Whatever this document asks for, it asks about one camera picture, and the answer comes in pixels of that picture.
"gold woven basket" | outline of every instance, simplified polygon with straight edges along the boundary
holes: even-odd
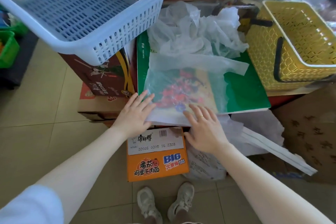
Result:
[[[336,73],[336,37],[305,2],[263,1],[246,35],[266,90],[293,90]]]

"white label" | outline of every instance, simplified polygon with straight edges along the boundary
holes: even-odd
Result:
[[[182,128],[159,128],[146,130],[127,140],[128,155],[136,155],[155,151],[183,149]]]

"light blue sleeve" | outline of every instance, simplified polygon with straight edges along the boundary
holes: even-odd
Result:
[[[0,224],[63,224],[62,202],[50,188],[32,185],[0,210]]]

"white sneaker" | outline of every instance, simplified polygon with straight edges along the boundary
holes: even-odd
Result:
[[[195,189],[190,182],[181,185],[177,192],[177,199],[168,209],[168,219],[173,222],[177,212],[181,209],[186,211],[191,207],[191,201],[194,198]]]
[[[145,218],[153,216],[156,219],[157,224],[163,223],[162,215],[155,207],[154,195],[149,187],[145,187],[138,191],[137,200],[141,214]]]

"orange and white box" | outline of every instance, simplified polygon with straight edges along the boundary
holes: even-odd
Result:
[[[129,182],[189,172],[182,127],[146,130],[127,140]]]

